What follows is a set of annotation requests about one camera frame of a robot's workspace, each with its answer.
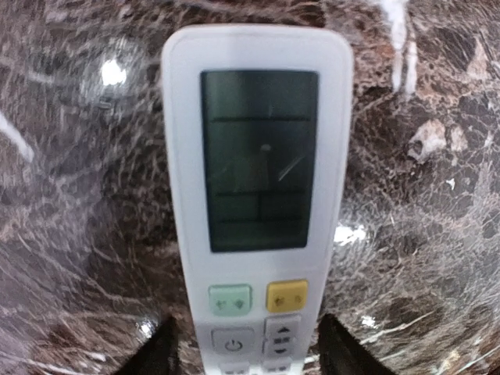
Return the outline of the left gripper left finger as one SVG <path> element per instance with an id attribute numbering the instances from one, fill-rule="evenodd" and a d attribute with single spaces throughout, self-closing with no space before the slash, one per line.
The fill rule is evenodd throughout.
<path id="1" fill-rule="evenodd" d="M 124 364 L 124 374 L 180 374 L 178 327 L 172 316 L 168 317 Z"/>

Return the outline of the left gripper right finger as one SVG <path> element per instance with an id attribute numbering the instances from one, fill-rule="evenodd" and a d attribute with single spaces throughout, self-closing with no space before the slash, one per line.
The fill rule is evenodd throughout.
<path id="1" fill-rule="evenodd" d="M 385 367 L 347 331 L 333 314 L 318 326 L 322 374 L 385 374 Z"/>

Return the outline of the white remote control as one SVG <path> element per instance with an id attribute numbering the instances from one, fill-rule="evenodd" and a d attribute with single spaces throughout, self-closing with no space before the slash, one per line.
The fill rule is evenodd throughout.
<path id="1" fill-rule="evenodd" d="M 177 241 L 206 374 L 299 374 L 334 250 L 354 58 L 338 33 L 205 24 L 162 49 Z"/>

